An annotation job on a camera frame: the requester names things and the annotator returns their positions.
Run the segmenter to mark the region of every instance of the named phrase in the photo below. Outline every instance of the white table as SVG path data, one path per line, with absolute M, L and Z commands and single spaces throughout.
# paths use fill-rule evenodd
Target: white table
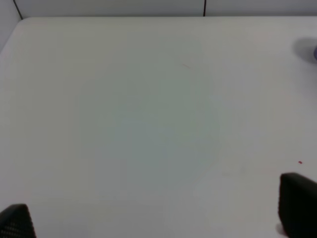
M 317 17 L 20 22 L 0 208 L 39 238 L 280 237 L 280 174 L 317 180 L 315 45 Z

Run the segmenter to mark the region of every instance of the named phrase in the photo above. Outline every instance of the small mark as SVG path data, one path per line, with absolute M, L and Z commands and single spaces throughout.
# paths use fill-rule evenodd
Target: small mark
M 184 63 L 183 63 L 182 65 L 185 66 L 186 68 L 190 68 L 188 65 L 186 65 L 186 64 L 184 64 Z

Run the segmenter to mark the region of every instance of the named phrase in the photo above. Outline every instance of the textured black surface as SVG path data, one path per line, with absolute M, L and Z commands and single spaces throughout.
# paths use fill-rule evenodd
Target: textured black surface
M 36 238 L 25 204 L 11 205 L 0 213 L 0 238 Z
M 317 183 L 296 174 L 282 174 L 278 214 L 290 238 L 317 238 Z

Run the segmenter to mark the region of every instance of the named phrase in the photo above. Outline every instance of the white surface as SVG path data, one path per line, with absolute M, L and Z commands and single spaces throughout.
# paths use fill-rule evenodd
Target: white surface
M 317 180 L 316 44 L 316 17 L 20 22 L 0 208 L 45 238 L 279 237 L 280 174 Z
M 17 0 L 30 16 L 202 16 L 204 0 Z
M 207 0 L 206 15 L 316 15 L 317 4 L 311 0 Z
M 0 52 L 20 20 L 12 0 L 0 0 Z

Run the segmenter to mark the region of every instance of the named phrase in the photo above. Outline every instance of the white wall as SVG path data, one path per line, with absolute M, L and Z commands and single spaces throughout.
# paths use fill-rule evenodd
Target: white wall
M 315 0 L 207 0 L 207 16 L 316 15 Z
M 20 20 L 12 0 L 0 0 L 0 51 Z
M 204 0 L 17 0 L 30 16 L 202 16 Z

